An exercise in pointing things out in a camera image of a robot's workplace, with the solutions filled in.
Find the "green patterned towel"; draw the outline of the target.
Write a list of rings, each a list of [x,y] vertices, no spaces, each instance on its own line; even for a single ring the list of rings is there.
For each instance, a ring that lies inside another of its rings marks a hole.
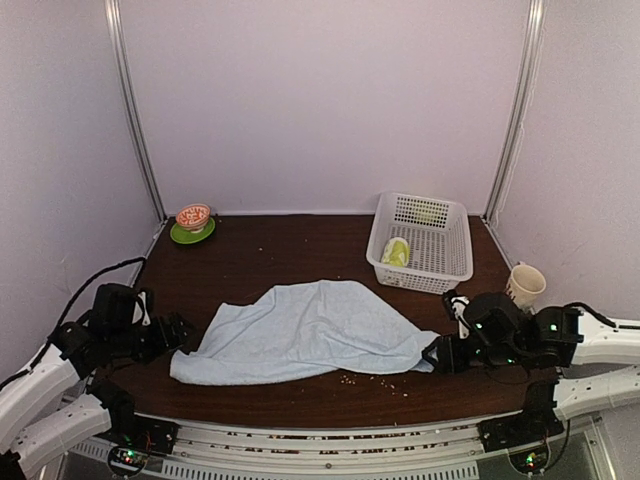
[[[409,243],[402,237],[393,237],[386,243],[380,262],[395,267],[407,267],[410,260]]]

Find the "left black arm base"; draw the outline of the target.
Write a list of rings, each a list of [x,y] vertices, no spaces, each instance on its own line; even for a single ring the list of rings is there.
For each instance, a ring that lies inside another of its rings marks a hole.
[[[167,456],[173,452],[179,425],[175,422],[136,417],[128,433],[108,431],[96,437],[121,447],[155,456]]]

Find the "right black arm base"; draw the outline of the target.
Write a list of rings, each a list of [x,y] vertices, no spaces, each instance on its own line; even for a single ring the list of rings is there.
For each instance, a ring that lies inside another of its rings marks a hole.
[[[554,399],[556,382],[535,382],[528,386],[519,413],[495,417],[477,424],[486,453],[511,449],[547,439],[564,432],[563,422],[556,416]]]

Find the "light blue towel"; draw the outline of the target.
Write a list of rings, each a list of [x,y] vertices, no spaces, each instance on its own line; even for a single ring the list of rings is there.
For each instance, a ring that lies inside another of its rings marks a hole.
[[[421,352],[437,337],[355,281],[278,285],[251,305],[222,304],[199,347],[173,355],[170,375],[184,384],[237,386],[336,370],[431,373]]]

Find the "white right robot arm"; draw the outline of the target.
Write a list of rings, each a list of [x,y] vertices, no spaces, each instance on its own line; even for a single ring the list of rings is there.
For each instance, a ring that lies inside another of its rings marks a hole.
[[[550,426],[551,418],[567,421],[638,403],[637,322],[609,319],[582,302],[530,313],[505,293],[468,299],[450,290],[443,303],[459,331],[439,336],[423,349],[423,360],[438,373],[458,374],[475,367],[520,366],[533,371],[611,366],[607,373],[530,384],[523,412],[512,423],[519,440],[535,440]]]

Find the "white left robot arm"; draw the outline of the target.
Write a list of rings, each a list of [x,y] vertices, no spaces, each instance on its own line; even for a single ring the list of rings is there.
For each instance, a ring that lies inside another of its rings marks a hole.
[[[1,476],[29,479],[85,440],[105,435],[127,466],[163,452],[162,438],[135,412],[133,397],[103,378],[70,404],[48,407],[101,369],[147,365],[179,350],[191,333],[179,314],[153,313],[153,294],[104,284],[92,307],[54,328],[34,357],[1,384]]]

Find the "white plastic basket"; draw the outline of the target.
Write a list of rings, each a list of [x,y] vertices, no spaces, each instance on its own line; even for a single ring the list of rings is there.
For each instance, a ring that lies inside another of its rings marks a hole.
[[[383,261],[387,244],[404,240],[407,264]],[[366,260],[386,286],[440,295],[474,273],[468,213],[464,205],[397,192],[379,196]]]

